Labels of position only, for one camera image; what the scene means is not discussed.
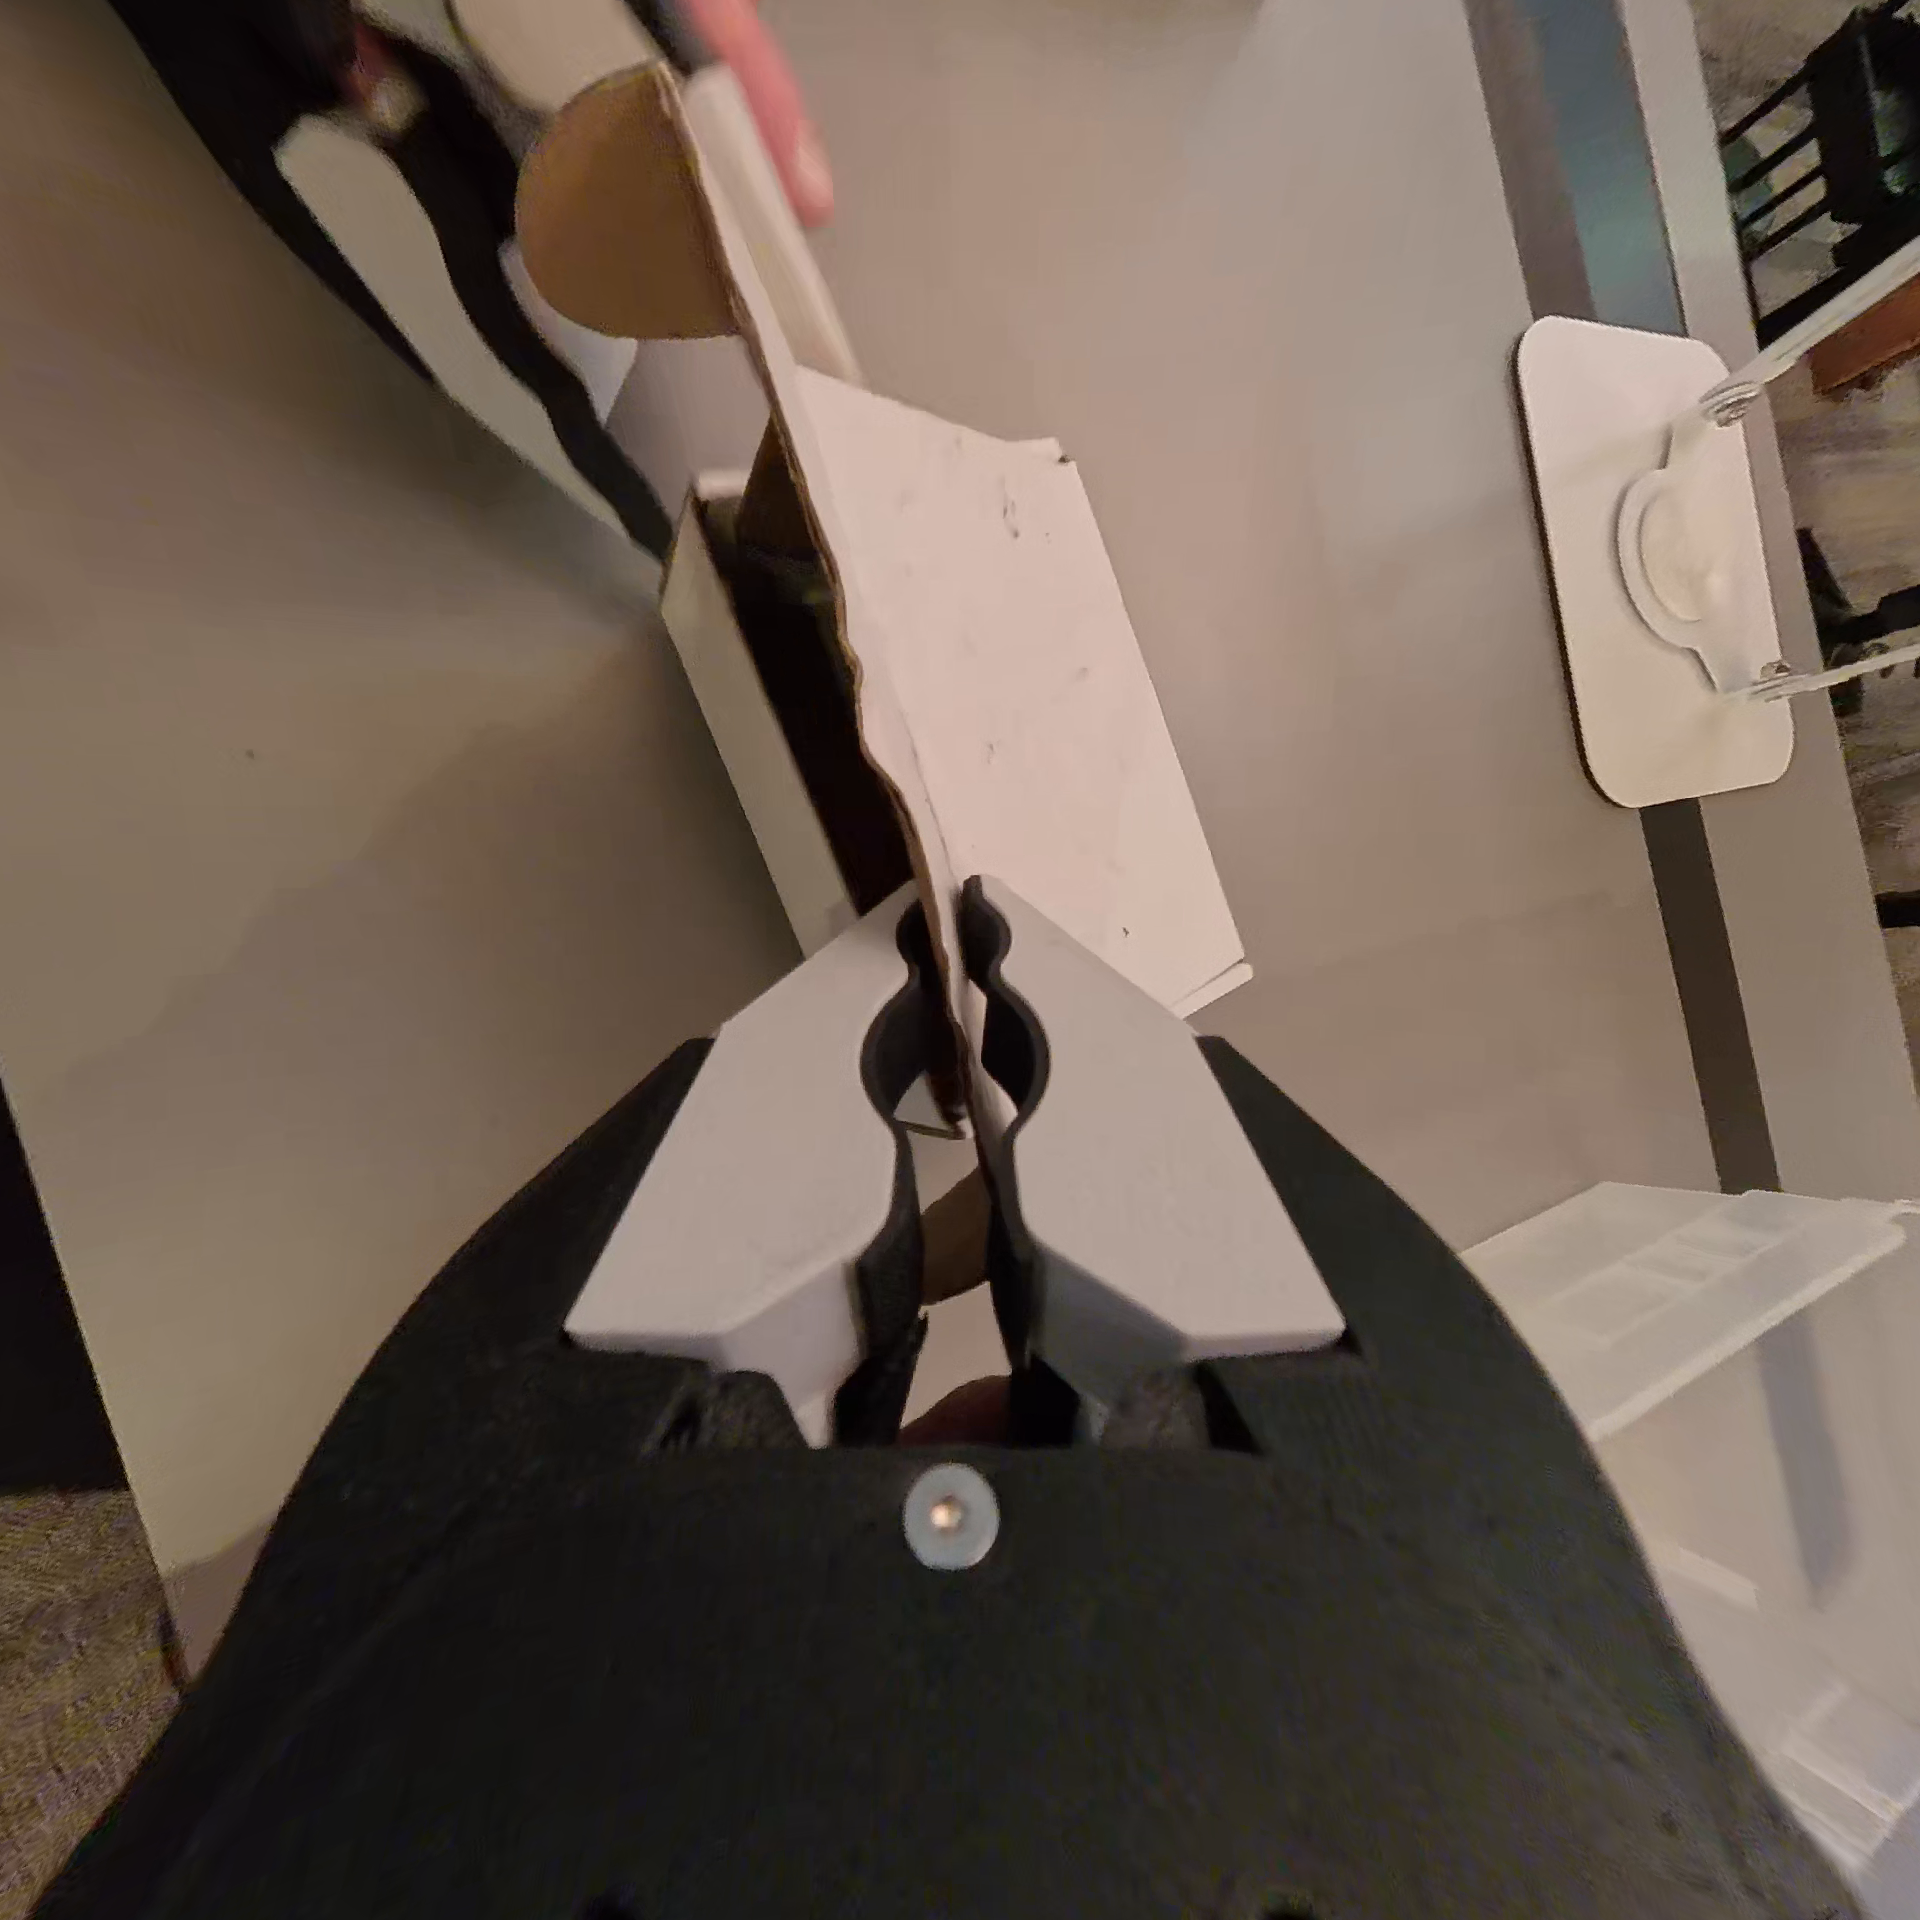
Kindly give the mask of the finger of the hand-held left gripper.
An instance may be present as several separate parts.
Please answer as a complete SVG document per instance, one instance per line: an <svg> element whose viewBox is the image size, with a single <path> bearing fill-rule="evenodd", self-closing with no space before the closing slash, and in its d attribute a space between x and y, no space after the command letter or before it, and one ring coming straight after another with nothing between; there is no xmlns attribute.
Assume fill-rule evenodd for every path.
<svg viewBox="0 0 1920 1920"><path fill-rule="evenodd" d="M560 313L534 285L519 247L497 247L499 278L523 321L522 345L535 343L534 354L519 354L523 366L507 371L528 391L546 420L553 417L551 391L560 388L556 371L569 373L594 409L596 422L609 435L630 435L625 399L638 368L638 343L612 338Z"/></svg>
<svg viewBox="0 0 1920 1920"><path fill-rule="evenodd" d="M276 164L432 383L575 505L661 560L654 483L556 369L549 420L516 383L523 320L501 278L517 247L517 156L464 89L411 91L399 118L304 115Z"/></svg>

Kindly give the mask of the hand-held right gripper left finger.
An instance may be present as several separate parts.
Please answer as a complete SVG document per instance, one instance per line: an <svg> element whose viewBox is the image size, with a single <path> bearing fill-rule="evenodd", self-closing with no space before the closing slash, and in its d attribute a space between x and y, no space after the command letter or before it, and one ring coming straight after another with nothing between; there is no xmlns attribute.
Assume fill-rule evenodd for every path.
<svg viewBox="0 0 1920 1920"><path fill-rule="evenodd" d="M811 1443L886 1443L925 1337L901 1107L943 1059L922 902L899 885L723 1021L564 1332L771 1379Z"/></svg>

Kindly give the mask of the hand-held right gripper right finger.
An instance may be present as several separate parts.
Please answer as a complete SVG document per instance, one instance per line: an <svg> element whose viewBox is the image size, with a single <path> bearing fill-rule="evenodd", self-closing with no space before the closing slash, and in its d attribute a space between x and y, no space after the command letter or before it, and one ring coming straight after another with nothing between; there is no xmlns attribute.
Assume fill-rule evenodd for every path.
<svg viewBox="0 0 1920 1920"><path fill-rule="evenodd" d="M960 894L988 1282L1016 1375L1104 1414L1345 1317L1195 1031L995 875Z"/></svg>

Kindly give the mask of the white cardboard box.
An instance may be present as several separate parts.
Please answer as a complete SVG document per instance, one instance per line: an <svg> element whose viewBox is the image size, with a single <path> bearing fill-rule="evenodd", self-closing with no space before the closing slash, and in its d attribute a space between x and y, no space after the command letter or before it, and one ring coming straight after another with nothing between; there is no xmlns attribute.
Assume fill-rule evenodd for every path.
<svg viewBox="0 0 1920 1920"><path fill-rule="evenodd" d="M972 875L1178 1017L1246 979L1235 922L1077 468L798 355L683 106L660 62L575 93L522 169L522 253L574 323L746 350L826 591L813 650L923 908L942 1005L925 1080L972 1105Z"/></svg>

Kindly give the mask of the person's left hand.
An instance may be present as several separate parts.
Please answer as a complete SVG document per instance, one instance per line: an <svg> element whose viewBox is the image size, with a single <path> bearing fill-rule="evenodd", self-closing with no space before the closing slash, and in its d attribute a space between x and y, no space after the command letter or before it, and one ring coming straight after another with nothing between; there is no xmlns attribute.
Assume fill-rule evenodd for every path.
<svg viewBox="0 0 1920 1920"><path fill-rule="evenodd" d="M835 205L829 161L801 86L757 2L683 2L702 46L739 86L798 222L826 227Z"/></svg>

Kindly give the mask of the clear plastic storage bin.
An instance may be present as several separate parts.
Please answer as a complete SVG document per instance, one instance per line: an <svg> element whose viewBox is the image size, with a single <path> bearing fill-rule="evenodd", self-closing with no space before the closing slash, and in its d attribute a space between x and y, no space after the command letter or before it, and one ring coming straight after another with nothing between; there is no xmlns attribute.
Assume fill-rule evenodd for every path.
<svg viewBox="0 0 1920 1920"><path fill-rule="evenodd" d="M1753 1762L1872 1916L1916 1916L1916 1202L1601 1181L1462 1260Z"/></svg>

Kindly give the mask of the white stand base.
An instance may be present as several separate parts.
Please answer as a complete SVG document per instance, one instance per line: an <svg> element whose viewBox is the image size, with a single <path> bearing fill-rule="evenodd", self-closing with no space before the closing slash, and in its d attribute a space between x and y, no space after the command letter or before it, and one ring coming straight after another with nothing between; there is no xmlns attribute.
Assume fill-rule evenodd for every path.
<svg viewBox="0 0 1920 1920"><path fill-rule="evenodd" d="M1540 315L1513 369L1580 755L1646 809L1770 785L1790 700L1916 659L1785 661L1746 416L1814 345L1916 276L1907 240L1746 366L1693 338Z"/></svg>

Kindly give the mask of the black chair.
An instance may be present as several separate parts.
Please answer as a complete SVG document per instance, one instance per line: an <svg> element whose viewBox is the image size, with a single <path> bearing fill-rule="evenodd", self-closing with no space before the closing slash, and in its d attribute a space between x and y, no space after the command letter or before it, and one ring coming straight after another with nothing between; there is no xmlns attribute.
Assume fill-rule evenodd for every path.
<svg viewBox="0 0 1920 1920"><path fill-rule="evenodd" d="M1852 10L1718 149L1753 338L1787 364L1916 273L1916 4Z"/></svg>

